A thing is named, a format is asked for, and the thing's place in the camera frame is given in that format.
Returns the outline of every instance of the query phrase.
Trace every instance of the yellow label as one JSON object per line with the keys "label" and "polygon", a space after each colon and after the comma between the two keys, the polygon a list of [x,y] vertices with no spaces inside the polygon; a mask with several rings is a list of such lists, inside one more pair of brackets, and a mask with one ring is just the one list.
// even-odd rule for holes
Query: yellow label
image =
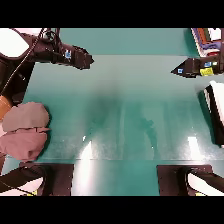
{"label": "yellow label", "polygon": [[196,196],[205,196],[204,194],[200,193],[200,192],[197,192],[195,193]]}
{"label": "yellow label", "polygon": [[37,195],[37,190],[32,192],[32,194]]}
{"label": "yellow label", "polygon": [[200,69],[200,73],[201,73],[202,76],[214,75],[214,72],[213,72],[212,68]]}

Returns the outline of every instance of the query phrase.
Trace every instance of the table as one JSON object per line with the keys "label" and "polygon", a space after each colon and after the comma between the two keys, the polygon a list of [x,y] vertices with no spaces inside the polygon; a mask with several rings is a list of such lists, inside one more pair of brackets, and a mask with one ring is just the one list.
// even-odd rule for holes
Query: table
{"label": "table", "polygon": [[[24,102],[44,103],[52,118],[38,162],[74,163],[72,195],[158,195],[158,164],[208,163],[224,176],[224,150],[212,143],[198,96],[210,80],[224,77],[170,73],[187,58],[177,54],[196,52],[187,48],[185,32],[62,29],[63,42],[93,54],[91,69],[36,63]],[[6,161],[4,172],[10,164]]]}

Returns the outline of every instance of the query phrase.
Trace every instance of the brown cloth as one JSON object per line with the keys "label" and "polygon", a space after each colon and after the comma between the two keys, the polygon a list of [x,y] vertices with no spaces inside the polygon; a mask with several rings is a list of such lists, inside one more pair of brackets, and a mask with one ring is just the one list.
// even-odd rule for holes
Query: brown cloth
{"label": "brown cloth", "polygon": [[29,102],[11,108],[3,118],[3,131],[46,127],[49,114],[42,103]]}
{"label": "brown cloth", "polygon": [[47,140],[49,128],[18,129],[0,138],[0,152],[23,162],[36,160]]}

